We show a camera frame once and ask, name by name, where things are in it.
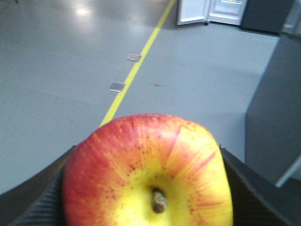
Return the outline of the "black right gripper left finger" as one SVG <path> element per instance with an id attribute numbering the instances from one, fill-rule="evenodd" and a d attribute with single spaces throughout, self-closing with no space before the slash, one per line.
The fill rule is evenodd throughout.
<path id="1" fill-rule="evenodd" d="M 25 182 L 0 196 L 2 226 L 65 226 L 64 167 L 74 146 Z"/>

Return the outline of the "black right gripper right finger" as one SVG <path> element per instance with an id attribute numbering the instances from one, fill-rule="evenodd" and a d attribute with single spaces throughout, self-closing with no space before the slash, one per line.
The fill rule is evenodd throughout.
<path id="1" fill-rule="evenodd" d="M 276 187 L 220 148 L 230 185 L 235 226 L 299 226 L 301 200 Z"/>

